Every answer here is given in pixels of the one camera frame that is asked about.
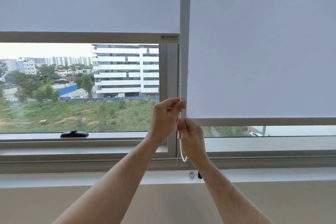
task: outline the right hand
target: right hand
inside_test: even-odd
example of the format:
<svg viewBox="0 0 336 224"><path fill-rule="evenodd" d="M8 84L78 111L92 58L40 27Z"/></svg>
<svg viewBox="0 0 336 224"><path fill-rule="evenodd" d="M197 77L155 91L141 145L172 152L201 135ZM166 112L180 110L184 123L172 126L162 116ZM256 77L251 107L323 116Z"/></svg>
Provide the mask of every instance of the right hand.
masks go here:
<svg viewBox="0 0 336 224"><path fill-rule="evenodd" d="M209 160L205 150L203 130L200 126L189 118L185 118L177 121L176 130L178 131L177 138L182 141L183 151L195 167Z"/></svg>

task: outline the window ledge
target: window ledge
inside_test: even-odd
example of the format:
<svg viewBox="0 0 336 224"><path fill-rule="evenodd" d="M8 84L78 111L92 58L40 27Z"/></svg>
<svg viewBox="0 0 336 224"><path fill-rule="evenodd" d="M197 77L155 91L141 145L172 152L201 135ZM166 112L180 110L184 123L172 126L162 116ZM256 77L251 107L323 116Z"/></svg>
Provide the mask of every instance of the window ledge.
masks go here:
<svg viewBox="0 0 336 224"><path fill-rule="evenodd" d="M195 178L189 178L189 172ZM281 168L281 169L229 169L221 170L233 183L289 182L336 180L336 167ZM105 172L51 173L51 174L0 174L0 188L92 186ZM204 183L198 179L197 170L146 171L145 184L191 184Z"/></svg>

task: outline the overcast sky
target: overcast sky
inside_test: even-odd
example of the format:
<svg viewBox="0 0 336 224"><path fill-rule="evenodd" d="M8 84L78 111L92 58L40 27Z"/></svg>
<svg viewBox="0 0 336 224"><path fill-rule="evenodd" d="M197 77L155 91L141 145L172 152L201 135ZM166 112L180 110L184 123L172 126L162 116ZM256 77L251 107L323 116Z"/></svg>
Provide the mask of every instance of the overcast sky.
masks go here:
<svg viewBox="0 0 336 224"><path fill-rule="evenodd" d="M91 44L0 43L0 59L92 56Z"/></svg>

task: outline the white wall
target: white wall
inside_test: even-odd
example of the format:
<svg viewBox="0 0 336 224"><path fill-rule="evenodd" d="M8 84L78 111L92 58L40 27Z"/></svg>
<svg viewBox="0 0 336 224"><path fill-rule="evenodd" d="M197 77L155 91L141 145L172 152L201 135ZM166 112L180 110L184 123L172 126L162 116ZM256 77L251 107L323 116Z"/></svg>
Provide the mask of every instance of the white wall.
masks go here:
<svg viewBox="0 0 336 224"><path fill-rule="evenodd" d="M248 182L236 186L276 224L335 223L335 181ZM0 223L51 223L89 187L0 189ZM140 185L122 222L222 223L204 184Z"/></svg>

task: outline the pull chain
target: pull chain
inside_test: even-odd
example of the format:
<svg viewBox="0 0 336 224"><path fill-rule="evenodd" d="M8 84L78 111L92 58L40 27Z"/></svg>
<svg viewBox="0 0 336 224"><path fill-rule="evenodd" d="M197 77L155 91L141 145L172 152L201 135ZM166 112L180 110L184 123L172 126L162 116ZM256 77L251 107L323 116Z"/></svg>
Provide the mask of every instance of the pull chain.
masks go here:
<svg viewBox="0 0 336 224"><path fill-rule="evenodd" d="M182 16L183 15L183 0L181 0L180 4L180 44L178 49L178 87L179 87L179 98L182 100L182 53L181 53L181 43L182 43ZM181 152L181 158L183 162L187 161L187 156L183 158L182 154L182 142L180 140L180 152Z"/></svg>

